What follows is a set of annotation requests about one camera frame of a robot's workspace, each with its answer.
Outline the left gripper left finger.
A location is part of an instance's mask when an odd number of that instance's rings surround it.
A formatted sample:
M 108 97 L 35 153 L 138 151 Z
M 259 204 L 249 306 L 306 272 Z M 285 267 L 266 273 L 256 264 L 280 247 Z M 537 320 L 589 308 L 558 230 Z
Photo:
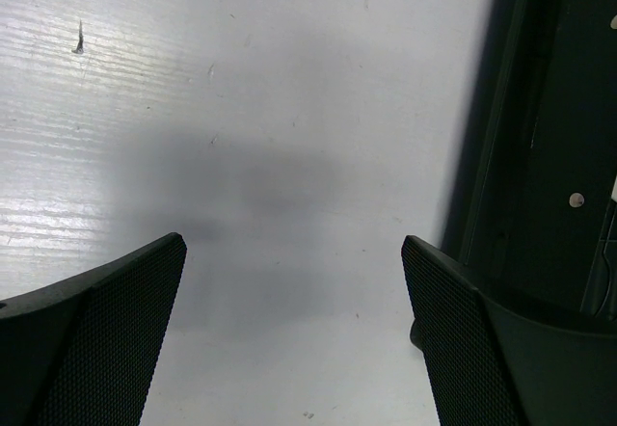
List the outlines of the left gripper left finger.
M 2 424 L 139 424 L 186 253 L 170 233 L 2 301 Z

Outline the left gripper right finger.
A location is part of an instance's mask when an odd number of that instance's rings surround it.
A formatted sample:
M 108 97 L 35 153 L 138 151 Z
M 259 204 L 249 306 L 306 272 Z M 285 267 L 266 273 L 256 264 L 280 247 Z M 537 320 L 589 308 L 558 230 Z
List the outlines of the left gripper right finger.
M 615 424 L 615 324 L 484 277 L 413 235 L 401 256 L 442 425 Z

